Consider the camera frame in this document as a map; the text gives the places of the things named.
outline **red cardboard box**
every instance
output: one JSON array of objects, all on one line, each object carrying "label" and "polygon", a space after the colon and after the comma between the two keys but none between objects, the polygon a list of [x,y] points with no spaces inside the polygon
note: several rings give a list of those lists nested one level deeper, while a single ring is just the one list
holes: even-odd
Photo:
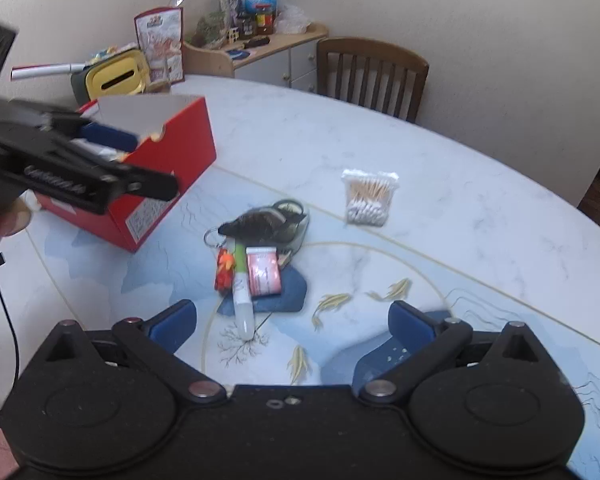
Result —
[{"label": "red cardboard box", "polygon": [[173,173],[178,179],[178,196],[170,202],[162,202],[124,195],[112,202],[104,215],[76,209],[47,196],[36,196],[42,207],[59,217],[135,252],[191,184],[216,160],[205,100],[170,94],[106,96],[80,111],[84,117],[141,138],[161,132],[159,141],[147,139],[125,162]]}]

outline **cabinet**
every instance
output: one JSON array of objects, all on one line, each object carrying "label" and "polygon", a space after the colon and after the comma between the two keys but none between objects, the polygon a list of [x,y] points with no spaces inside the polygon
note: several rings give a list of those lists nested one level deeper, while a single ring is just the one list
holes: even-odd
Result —
[{"label": "cabinet", "polygon": [[[316,45],[327,28],[312,23],[304,34],[273,34],[270,43],[250,49],[245,59],[232,61],[223,50],[204,50],[187,43],[183,47],[185,74],[219,75],[315,92]],[[238,46],[228,45],[224,50]]]}]

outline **pink package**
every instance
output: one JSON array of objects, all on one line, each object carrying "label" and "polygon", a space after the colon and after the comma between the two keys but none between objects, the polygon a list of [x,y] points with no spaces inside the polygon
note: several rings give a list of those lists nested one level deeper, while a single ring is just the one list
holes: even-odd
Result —
[{"label": "pink package", "polygon": [[253,297],[280,294],[280,268],[275,247],[247,247],[249,289]]}]

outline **screw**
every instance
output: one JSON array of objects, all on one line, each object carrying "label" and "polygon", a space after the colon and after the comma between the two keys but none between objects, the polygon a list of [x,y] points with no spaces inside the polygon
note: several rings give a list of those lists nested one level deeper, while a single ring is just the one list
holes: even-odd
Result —
[{"label": "screw", "polygon": [[295,397],[293,395],[290,395],[285,399],[285,403],[288,404],[289,406],[297,406],[301,402],[302,402],[302,399],[299,399],[298,397]]},{"label": "screw", "polygon": [[285,403],[278,399],[269,399],[267,401],[267,407],[272,410],[281,410],[285,407]]},{"label": "screw", "polygon": [[384,379],[376,379],[365,384],[365,391],[373,397],[389,397],[397,390],[398,387],[395,384]]},{"label": "screw", "polygon": [[222,390],[220,384],[213,381],[196,381],[189,385],[189,393],[199,399],[215,397]]}]

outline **cabinet drawer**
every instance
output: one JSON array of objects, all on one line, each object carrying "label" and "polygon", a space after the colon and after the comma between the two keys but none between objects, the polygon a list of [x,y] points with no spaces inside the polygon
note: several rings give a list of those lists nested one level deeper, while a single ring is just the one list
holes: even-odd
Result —
[{"label": "cabinet drawer", "polygon": [[289,86],[289,51],[282,50],[235,70],[236,79]]},{"label": "cabinet drawer", "polygon": [[315,89],[317,87],[318,81],[317,74],[317,70],[313,70],[308,74],[304,74],[298,79],[294,79],[291,82],[291,88],[295,88],[296,90],[302,90],[303,92],[312,92],[315,94]]},{"label": "cabinet drawer", "polygon": [[291,76],[297,79],[311,70],[315,70],[315,45],[317,41],[309,41],[291,48]]}]

